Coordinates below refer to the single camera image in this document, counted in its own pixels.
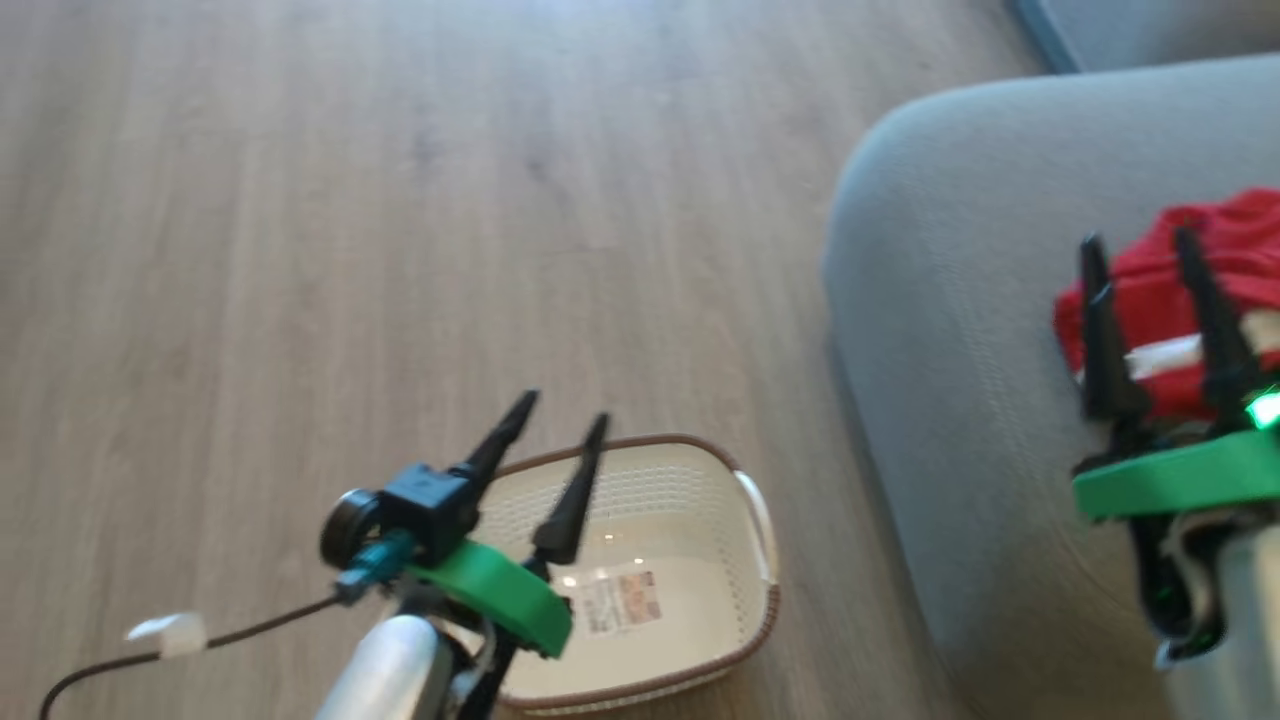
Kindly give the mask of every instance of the black cable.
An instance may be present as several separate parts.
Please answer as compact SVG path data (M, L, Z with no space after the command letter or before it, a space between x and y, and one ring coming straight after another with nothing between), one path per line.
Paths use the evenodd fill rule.
M271 618L259 623L257 625L250 625L243 630L236 630L234 633L227 633L225 635L218 635L210 639L205 644L205 650L212 650L215 647L223 647L232 643L237 643L243 639L252 638L253 635L260 635L268 630L274 630L280 625L287 625L294 620L301 620L307 615L315 615L326 607L338 605L338 596L326 597L319 602L312 602L311 605L305 605L297 610L291 610L284 615ZM82 667L70 675L67 675L61 680L50 688L49 694L45 696L44 702L40 703L40 720L49 720L50 712L54 708L54 701L58 696L63 693L67 688L74 685L76 683L83 680L84 678L92 678L93 675L101 675L102 673L110 673L111 670L123 670L124 667L133 667L134 665L146 665L147 662L156 662L161 660L159 652L143 652L140 655L129 655L125 657L118 657L115 660L108 660L106 662L99 662L96 665L90 665L88 667Z

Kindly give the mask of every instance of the label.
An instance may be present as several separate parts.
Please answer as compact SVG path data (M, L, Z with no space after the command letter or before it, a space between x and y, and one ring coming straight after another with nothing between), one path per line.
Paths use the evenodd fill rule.
M588 637L616 635L662 619L653 573L577 580L575 610Z

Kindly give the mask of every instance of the red cloth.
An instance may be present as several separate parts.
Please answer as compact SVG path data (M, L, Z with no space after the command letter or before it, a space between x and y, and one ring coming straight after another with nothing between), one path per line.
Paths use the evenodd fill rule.
M1111 260L1115 307L1130 348L1199 332L1190 293L1181 284L1174 229L1199 231L1204 256L1219 284L1244 314L1280 309L1280 191L1254 188L1226 202L1169 208L1138 242ZM1082 291L1076 282L1059 295L1053 331L1078 374L1084 361ZM1280 351L1263 355L1280 368ZM1167 370L1142 380L1155 415L1211 418L1201 397L1203 366Z

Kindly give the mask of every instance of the couch cushion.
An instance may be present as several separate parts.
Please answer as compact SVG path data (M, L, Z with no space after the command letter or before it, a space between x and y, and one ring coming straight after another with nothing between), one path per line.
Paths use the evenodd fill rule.
M1016 0L1059 72L1096 72L1280 50L1275 0Z
M1074 512L1102 447L1050 327L1092 229L1280 186L1280 55L922 100L841 181L833 332L941 656L987 717L1164 719L1120 528Z

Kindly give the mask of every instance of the basket handle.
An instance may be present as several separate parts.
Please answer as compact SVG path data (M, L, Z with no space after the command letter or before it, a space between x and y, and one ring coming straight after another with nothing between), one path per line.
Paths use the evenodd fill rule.
M771 585L776 585L778 584L778 541L773 537L769 507L764 505L764 496L760 495L760 488L755 486L755 480L750 475L741 470L733 470L733 477L737 478L742 495L746 496L751 525L755 527L756 539L764 552L764 568L760 569L760 577Z

